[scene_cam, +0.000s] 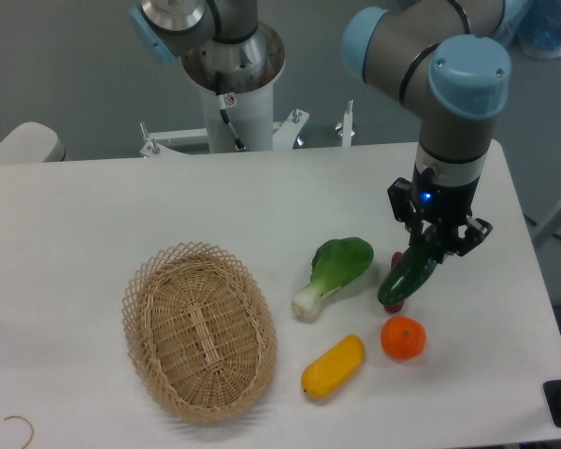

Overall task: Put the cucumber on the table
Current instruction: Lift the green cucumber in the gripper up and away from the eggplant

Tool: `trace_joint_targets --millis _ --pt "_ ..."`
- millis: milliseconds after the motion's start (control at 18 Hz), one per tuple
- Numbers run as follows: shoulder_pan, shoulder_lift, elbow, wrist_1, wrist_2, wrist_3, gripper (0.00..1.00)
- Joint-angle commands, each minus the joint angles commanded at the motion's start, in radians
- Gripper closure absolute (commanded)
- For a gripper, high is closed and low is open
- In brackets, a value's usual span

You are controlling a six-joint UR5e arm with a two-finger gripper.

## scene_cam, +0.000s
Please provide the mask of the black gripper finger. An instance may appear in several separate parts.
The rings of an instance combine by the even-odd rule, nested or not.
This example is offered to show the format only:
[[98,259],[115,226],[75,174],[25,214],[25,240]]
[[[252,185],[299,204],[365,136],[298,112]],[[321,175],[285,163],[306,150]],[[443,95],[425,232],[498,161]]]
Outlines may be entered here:
[[423,234],[423,221],[412,197],[412,184],[404,178],[397,178],[387,189],[395,219],[402,223],[409,233],[408,245],[412,246]]
[[441,260],[447,256],[465,256],[484,242],[493,226],[481,218],[465,218],[461,223],[448,222],[441,226]]

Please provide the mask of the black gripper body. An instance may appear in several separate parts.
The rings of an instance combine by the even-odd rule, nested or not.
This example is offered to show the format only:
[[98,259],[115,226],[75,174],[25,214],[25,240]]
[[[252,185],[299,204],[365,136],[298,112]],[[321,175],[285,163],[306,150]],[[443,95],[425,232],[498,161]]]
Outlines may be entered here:
[[476,159],[453,164],[436,158],[415,160],[412,178],[412,200],[423,226],[434,225],[441,241],[441,226],[461,223],[472,216],[471,205],[485,160]]

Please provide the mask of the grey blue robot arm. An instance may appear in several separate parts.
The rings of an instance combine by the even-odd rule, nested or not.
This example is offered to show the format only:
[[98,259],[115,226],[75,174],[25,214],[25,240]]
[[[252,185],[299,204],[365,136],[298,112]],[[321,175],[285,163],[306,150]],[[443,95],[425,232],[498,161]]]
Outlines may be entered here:
[[[421,122],[410,180],[388,190],[395,218],[432,254],[465,255],[491,225],[471,204],[496,119],[509,90],[511,60],[493,34],[512,1],[421,1],[399,13],[359,11],[343,33],[343,64]],[[213,152],[270,151],[280,143],[272,92],[285,52],[253,1],[141,1],[131,7],[137,36],[161,62],[181,61],[202,92]]]

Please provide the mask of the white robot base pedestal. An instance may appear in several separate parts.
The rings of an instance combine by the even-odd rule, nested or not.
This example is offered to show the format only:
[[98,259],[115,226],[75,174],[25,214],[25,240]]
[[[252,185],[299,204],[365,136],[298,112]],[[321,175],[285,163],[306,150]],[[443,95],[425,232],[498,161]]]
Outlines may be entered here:
[[207,145],[211,153],[292,151],[303,149],[301,137],[309,114],[293,109],[273,120],[274,83],[285,64],[280,35],[263,22],[240,43],[209,40],[180,57],[182,68],[199,93],[205,126],[167,132],[140,129],[146,157],[169,152],[193,153]]

